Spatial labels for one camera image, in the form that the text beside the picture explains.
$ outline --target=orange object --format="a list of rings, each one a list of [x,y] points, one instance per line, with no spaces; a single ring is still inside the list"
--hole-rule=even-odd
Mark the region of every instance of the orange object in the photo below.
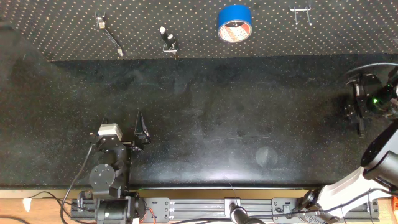
[[[392,210],[394,211],[394,215],[396,216],[396,220],[398,222],[398,197],[392,198]]]

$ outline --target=blue tape roll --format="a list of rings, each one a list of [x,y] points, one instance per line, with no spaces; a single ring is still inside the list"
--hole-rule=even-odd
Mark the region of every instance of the blue tape roll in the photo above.
[[[246,40],[252,32],[251,12],[246,6],[228,6],[218,14],[218,36],[229,43]]]

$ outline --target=pegboard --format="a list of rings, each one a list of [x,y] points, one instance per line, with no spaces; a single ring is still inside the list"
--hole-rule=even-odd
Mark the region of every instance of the pegboard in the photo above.
[[[229,44],[217,35],[218,13],[242,4],[252,12],[251,36]],[[290,7],[311,6],[307,14]],[[398,1],[324,0],[2,0],[0,13],[49,60],[172,58],[159,28],[176,36],[179,58],[398,53]],[[95,29],[96,11],[121,44]]]

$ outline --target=black table surface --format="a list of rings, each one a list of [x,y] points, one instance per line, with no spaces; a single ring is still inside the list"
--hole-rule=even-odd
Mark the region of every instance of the black table surface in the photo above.
[[[28,45],[3,49],[0,186],[65,189],[104,116],[132,134],[138,111],[153,143],[134,155],[131,185],[313,187],[359,167],[389,124],[366,138],[343,117],[345,71],[398,55],[47,62]],[[391,67],[367,70],[386,79]],[[88,187],[92,155],[77,183]]]

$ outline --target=wooden surface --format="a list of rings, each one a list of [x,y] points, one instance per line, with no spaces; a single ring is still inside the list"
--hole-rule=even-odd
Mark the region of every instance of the wooden surface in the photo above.
[[[0,191],[0,196],[4,198],[5,196],[7,197],[28,197],[31,195],[34,195],[34,191],[18,191],[18,194],[15,194],[15,191]],[[62,191],[51,191],[51,193],[55,193],[57,197],[62,196]],[[149,192],[142,192],[142,196],[146,197],[159,197],[162,196],[163,194],[166,194],[167,191],[149,191]],[[196,196],[196,198],[224,198],[225,195],[228,195],[227,197],[230,197],[231,195],[229,194],[229,190],[215,190],[215,191],[203,191],[203,190],[197,190],[196,193],[194,190],[187,190],[185,192],[174,192],[174,197],[170,198],[183,198],[182,196],[187,196],[190,195],[189,198],[192,198],[192,196]],[[262,198],[262,199],[269,199],[272,197],[280,197],[281,195],[289,195],[289,197],[296,197],[296,195],[302,195],[302,192],[295,192],[295,191],[274,191],[273,195],[270,195],[270,191],[263,191],[263,190],[237,190],[236,195],[241,198],[254,198],[255,195],[257,195],[257,198]],[[39,197],[47,197],[45,194],[39,195]],[[394,213],[392,211],[392,202],[391,199],[380,199],[379,200],[379,208],[380,208],[380,222],[382,224],[397,224],[396,219],[394,217]],[[65,205],[65,209],[67,211],[70,210],[69,205]],[[31,206],[30,206],[30,212],[25,211],[24,205],[22,204],[22,199],[0,199],[0,216],[7,215],[7,216],[13,216],[13,217],[18,217],[22,218],[25,221],[27,221],[30,224],[35,224],[35,223],[62,223],[60,219],[60,206],[59,204],[54,200],[54,199],[33,199]],[[70,219],[64,215],[65,220],[68,223],[77,223],[74,221],[70,221]],[[0,223],[19,223],[14,220],[0,220]],[[353,222],[353,223],[365,223],[365,224],[371,224],[371,222]]]

